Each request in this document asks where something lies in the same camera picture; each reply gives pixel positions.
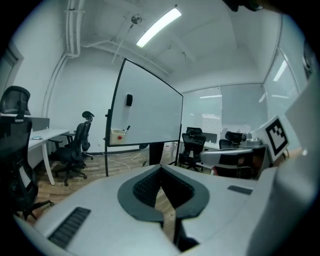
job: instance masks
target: white table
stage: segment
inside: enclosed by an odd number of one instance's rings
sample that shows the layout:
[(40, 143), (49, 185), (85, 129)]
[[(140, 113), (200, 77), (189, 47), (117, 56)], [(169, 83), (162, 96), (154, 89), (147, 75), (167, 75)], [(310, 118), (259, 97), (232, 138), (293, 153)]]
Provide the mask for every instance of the white table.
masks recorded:
[[(46, 143), (48, 140), (50, 140), (56, 136), (59, 136), (61, 134), (65, 134), (65, 133), (69, 133), (69, 132), (70, 132), (70, 130), (68, 130), (68, 129), (51, 129), (50, 128), (50, 129), (33, 131), (30, 134), (28, 152), (31, 150), (34, 150), (37, 147), (40, 147), (40, 146), (42, 147), (43, 161), (44, 161), (46, 173), (48, 174), (51, 185), (55, 184), (55, 180), (54, 180), (54, 177), (52, 176), (51, 168), (49, 165)], [(32, 138), (38, 137), (38, 136), (41, 137), (42, 139), (40, 139), (40, 140), (32, 139)]]
[[(180, 147), (179, 147), (179, 154), (182, 153), (182, 150), (184, 148), (184, 140), (182, 138), (180, 138)], [(203, 146), (203, 150), (219, 150), (219, 144), (218, 143), (212, 143), (212, 142), (205, 142), (204, 146)], [(172, 142), (171, 145), (171, 162), (174, 161), (174, 150), (175, 150), (175, 143)]]

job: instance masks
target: light fixture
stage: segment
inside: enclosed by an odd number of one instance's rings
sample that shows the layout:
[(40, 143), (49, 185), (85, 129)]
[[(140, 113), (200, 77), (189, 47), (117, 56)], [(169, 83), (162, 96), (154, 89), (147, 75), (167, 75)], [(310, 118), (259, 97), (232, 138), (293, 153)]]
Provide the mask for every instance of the light fixture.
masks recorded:
[(203, 96), (200, 97), (200, 99), (207, 99), (207, 98), (221, 98), (222, 95), (211, 95), (211, 96)]
[(281, 77), (282, 73), (285, 71), (287, 65), (288, 65), (287, 62), (284, 60), (282, 62), (282, 64), (281, 64), (281, 67), (280, 67), (278, 73), (276, 73), (276, 75), (275, 75), (275, 77), (273, 79), (274, 82), (277, 82), (279, 80), (279, 78)]
[(176, 18), (179, 18), (181, 15), (182, 14), (180, 11), (178, 11), (178, 9), (173, 8), (171, 11), (161, 17), (156, 23), (154, 23), (153, 26), (150, 27), (148, 31), (145, 32), (145, 34), (140, 38), (136, 45), (141, 48), (144, 47), (146, 43), (148, 43), (150, 39), (153, 38), (160, 30), (173, 22)]
[(265, 97), (266, 97), (266, 94), (264, 93), (264, 94), (262, 95), (262, 97), (259, 99), (259, 102), (260, 102), (260, 103), (263, 102), (264, 99), (265, 99)]
[(281, 96), (281, 95), (276, 95), (276, 94), (271, 95), (271, 97), (274, 97), (274, 98), (281, 98), (281, 99), (289, 99), (289, 97), (288, 97), (288, 96)]

